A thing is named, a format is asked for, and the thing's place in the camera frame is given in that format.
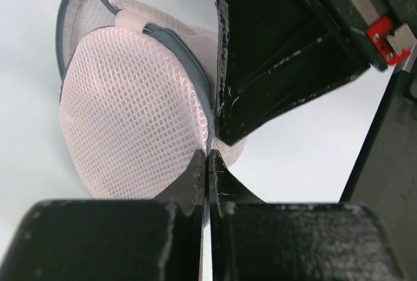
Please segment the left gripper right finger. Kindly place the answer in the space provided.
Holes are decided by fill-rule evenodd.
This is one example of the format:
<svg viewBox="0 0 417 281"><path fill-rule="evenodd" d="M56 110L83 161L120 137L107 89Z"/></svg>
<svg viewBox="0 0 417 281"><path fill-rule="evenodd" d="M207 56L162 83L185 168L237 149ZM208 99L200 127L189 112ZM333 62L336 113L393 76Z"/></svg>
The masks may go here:
<svg viewBox="0 0 417 281"><path fill-rule="evenodd" d="M207 160L215 280L406 280L363 205L267 203L212 151Z"/></svg>

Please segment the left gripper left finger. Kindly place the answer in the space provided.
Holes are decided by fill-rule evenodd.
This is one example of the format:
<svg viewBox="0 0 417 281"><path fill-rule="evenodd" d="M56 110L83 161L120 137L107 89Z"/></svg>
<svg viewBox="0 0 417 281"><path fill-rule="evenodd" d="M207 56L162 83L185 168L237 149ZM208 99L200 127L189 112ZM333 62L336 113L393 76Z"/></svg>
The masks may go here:
<svg viewBox="0 0 417 281"><path fill-rule="evenodd" d="M23 217L2 280L199 280L205 154L151 200L46 200Z"/></svg>

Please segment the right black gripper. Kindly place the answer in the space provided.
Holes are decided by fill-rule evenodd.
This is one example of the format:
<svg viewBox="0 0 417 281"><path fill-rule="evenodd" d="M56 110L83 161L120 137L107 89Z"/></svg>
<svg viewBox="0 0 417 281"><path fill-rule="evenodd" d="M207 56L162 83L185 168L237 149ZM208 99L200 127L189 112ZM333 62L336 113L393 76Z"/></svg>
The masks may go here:
<svg viewBox="0 0 417 281"><path fill-rule="evenodd" d="M353 81L369 62L416 69L416 0L216 0L216 8L216 135L228 145Z"/></svg>

